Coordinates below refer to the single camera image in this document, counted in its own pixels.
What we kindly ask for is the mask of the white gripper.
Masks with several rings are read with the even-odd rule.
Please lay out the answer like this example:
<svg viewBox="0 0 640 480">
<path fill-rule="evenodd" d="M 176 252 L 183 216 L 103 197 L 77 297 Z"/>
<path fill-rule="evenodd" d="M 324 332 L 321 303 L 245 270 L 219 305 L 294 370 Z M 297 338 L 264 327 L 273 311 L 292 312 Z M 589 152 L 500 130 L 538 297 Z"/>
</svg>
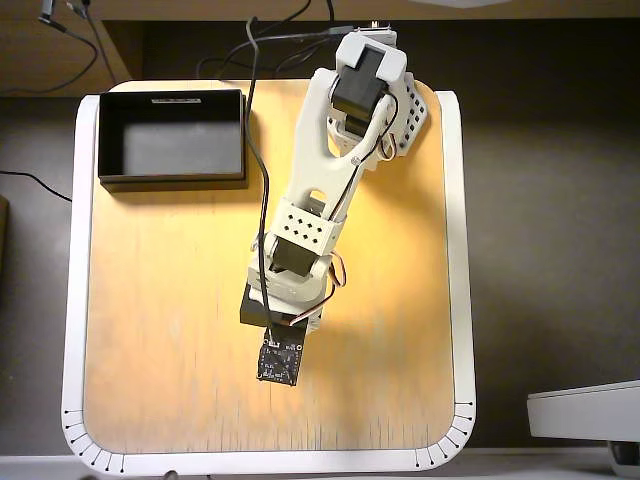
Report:
<svg viewBox="0 0 640 480">
<path fill-rule="evenodd" d="M 330 263 L 330 256 L 320 257 L 314 262 L 309 274 L 305 277 L 289 270 L 281 272 L 265 270 L 269 309 L 273 323 L 288 323 L 290 317 L 295 318 L 325 299 Z M 322 311 L 317 310 L 307 318 L 307 334 L 320 328 L 321 316 Z M 240 322 L 258 327 L 267 326 L 257 256 L 254 256 L 249 263 L 247 284 L 240 306 Z"/>
</svg>

